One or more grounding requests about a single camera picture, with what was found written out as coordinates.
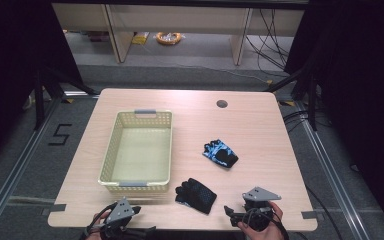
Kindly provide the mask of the black curtain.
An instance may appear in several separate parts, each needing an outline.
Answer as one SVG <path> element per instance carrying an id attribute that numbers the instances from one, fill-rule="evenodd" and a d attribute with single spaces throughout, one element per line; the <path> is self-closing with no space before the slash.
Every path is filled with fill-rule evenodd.
<path id="1" fill-rule="evenodd" d="M 0 0 L 0 147 L 39 72 L 82 81 L 50 0 Z"/>
<path id="2" fill-rule="evenodd" d="M 384 0 L 308 0 L 287 72 L 313 50 L 322 101 L 384 212 Z"/>

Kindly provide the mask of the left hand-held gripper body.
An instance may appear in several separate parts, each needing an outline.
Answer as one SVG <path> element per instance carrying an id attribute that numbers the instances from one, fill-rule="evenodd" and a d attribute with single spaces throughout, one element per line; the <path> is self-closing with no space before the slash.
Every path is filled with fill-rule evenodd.
<path id="1" fill-rule="evenodd" d="M 130 205 L 126 198 L 116 202 L 103 222 L 101 239 L 111 240 L 121 238 L 127 233 L 127 225 L 136 214 L 137 211 Z"/>

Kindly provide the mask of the person's left hand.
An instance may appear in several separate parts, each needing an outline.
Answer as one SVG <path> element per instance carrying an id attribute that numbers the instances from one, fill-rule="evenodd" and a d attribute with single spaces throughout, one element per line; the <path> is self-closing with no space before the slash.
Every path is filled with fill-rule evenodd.
<path id="1" fill-rule="evenodd" d="M 93 217 L 94 225 L 101 224 L 110 214 L 109 211 L 106 211 L 102 214 L 96 213 Z M 100 230 L 98 228 L 92 228 L 87 234 L 85 240 L 102 240 L 100 236 Z"/>

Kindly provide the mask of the aluminium floor rail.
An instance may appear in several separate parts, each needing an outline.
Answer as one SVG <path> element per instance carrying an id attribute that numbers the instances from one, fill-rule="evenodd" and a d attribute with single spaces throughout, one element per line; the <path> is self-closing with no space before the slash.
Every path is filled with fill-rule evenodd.
<path id="1" fill-rule="evenodd" d="M 59 98 L 54 98 L 49 101 L 49 104 L 45 108 L 44 119 L 29 132 L 27 142 L 21 147 L 20 153 L 16 156 L 16 161 L 12 165 L 8 174 L 5 176 L 3 183 L 0 185 L 0 217 L 10 199 L 10 196 L 14 192 L 14 189 L 18 185 L 30 160 L 32 159 L 44 132 L 48 128 L 49 121 L 55 110 L 58 108 L 60 102 L 61 100 Z"/>
<path id="2" fill-rule="evenodd" d="M 355 240 L 370 240 L 367 228 L 364 226 L 362 218 L 338 175 L 317 131 L 313 129 L 308 120 L 304 120 L 303 125 Z"/>

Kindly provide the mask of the yellow packet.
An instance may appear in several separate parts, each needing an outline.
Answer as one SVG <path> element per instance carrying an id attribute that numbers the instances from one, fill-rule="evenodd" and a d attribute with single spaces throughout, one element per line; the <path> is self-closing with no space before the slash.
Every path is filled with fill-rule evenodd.
<path id="1" fill-rule="evenodd" d="M 132 38 L 133 44 L 144 45 L 148 39 L 148 32 L 137 32 L 134 34 Z"/>

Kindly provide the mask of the cream plastic basket grey handles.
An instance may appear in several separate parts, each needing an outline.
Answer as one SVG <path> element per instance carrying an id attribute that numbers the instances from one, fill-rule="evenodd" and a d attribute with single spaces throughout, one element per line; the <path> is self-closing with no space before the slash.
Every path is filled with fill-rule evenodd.
<path id="1" fill-rule="evenodd" d="M 118 112 L 98 183 L 111 192 L 163 192 L 171 178 L 173 114 Z"/>

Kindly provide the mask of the person's right hand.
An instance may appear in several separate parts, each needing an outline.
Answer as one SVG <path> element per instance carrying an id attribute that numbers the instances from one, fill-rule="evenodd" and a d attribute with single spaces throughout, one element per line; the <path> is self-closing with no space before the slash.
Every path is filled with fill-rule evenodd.
<path id="1" fill-rule="evenodd" d="M 255 231 L 242 222 L 237 224 L 238 228 L 250 239 L 250 240 L 284 240 L 281 230 L 276 226 L 280 223 L 283 217 L 283 211 L 279 206 L 270 201 L 269 204 L 274 211 L 273 221 L 263 231 Z"/>

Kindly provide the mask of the blue and black glove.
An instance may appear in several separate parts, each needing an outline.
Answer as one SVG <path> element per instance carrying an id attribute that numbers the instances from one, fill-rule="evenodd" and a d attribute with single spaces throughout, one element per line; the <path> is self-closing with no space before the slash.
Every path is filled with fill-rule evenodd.
<path id="1" fill-rule="evenodd" d="M 239 160 L 236 153 L 220 139 L 206 143 L 203 155 L 219 166 L 228 169 L 232 168 Z"/>

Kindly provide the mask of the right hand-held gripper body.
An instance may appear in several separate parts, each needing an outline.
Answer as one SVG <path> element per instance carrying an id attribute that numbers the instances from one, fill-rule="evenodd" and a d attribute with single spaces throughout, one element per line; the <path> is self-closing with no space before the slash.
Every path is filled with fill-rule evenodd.
<path id="1" fill-rule="evenodd" d="M 242 194 L 246 210 L 243 217 L 244 223 L 255 231 L 262 231 L 267 228 L 273 220 L 273 209 L 270 201 L 280 200 L 281 196 L 261 187 L 254 187 Z"/>

